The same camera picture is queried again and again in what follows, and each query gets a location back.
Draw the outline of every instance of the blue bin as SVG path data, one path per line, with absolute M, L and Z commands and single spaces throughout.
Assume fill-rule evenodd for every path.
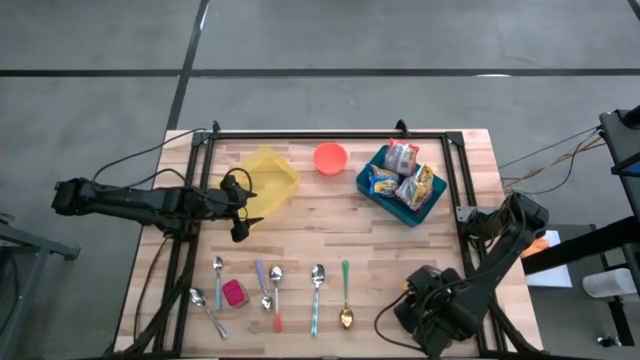
M 384 145 L 380 151 L 369 161 L 370 164 L 375 166 L 384 168 L 384 155 L 387 152 L 388 145 Z M 416 171 L 420 168 L 419 165 L 416 164 Z M 404 180 L 404 176 L 400 175 L 400 181 Z M 433 179 L 433 194 L 431 194 L 431 198 L 427 200 L 419 211 L 413 211 L 409 209 L 409 207 L 403 203 L 402 201 L 396 198 L 389 198 L 384 196 L 372 195 L 369 193 L 369 187 L 371 186 L 371 181 L 369 180 L 369 169 L 368 166 L 358 174 L 356 178 L 356 184 L 358 185 L 358 191 L 360 191 L 364 196 L 373 200 L 376 204 L 382 206 L 385 210 L 390 212 L 393 216 L 397 217 L 403 223 L 414 227 L 419 225 L 424 221 L 429 214 L 429 211 L 433 208 L 433 205 L 438 201 L 440 195 L 447 188 L 447 183 L 444 182 L 441 178 L 434 175 Z

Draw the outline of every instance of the yellow bowl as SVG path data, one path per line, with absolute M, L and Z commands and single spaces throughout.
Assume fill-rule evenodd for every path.
M 293 195 L 300 184 L 300 174 L 269 146 L 261 146 L 240 167 L 251 175 L 253 192 L 258 195 L 247 201 L 247 213 L 252 218 L 267 217 Z M 246 176 L 241 172 L 234 172 L 234 175 L 248 190 Z

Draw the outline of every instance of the concrete floor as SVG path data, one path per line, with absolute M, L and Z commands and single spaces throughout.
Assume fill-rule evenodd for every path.
M 198 4 L 3 1 L 0 69 L 177 69 Z M 634 68 L 639 33 L 625 0 L 218 0 L 194 68 Z M 0 77 L 0 211 L 14 214 L 18 227 L 82 246 L 75 263 L 48 264 L 18 358 L 97 356 L 112 340 L 140 227 L 99 215 L 56 216 L 53 185 L 159 142 L 176 84 Z M 498 163 L 506 163 L 597 125 L 601 112 L 638 105 L 639 84 L 637 77 L 191 79 L 178 128 L 214 119 L 227 129 L 390 128 L 402 118 L 413 128 L 488 128 Z M 571 145 L 503 175 L 522 175 Z M 102 179 L 139 179 L 156 161 L 157 154 L 142 157 Z M 628 216 L 610 166 L 604 147 L 580 155 L 569 182 L 537 200 L 554 223 L 604 225 Z M 522 188 L 549 188 L 565 173 L 558 166 Z M 538 321 L 551 334 L 545 339 L 554 339 L 556 319 L 545 311 L 553 305 L 540 306 Z M 631 319 L 638 310 L 629 309 Z M 545 340 L 547 350 L 579 356 L 598 324 L 610 321 L 606 313 L 594 319 L 558 330 L 555 338 L 565 341 Z M 603 356 L 633 358 L 623 350 Z

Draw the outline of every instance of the small red cube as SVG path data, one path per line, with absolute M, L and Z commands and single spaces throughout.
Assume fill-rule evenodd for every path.
M 241 307 L 249 302 L 249 295 L 238 280 L 231 280 L 222 285 L 222 293 L 227 298 L 229 306 Z

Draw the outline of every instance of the green-handled spoon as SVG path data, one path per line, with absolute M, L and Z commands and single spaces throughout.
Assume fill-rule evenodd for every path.
M 344 309 L 340 311 L 340 324 L 346 330 L 353 325 L 353 311 L 349 309 L 349 262 L 342 261 L 342 281 L 344 282 Z

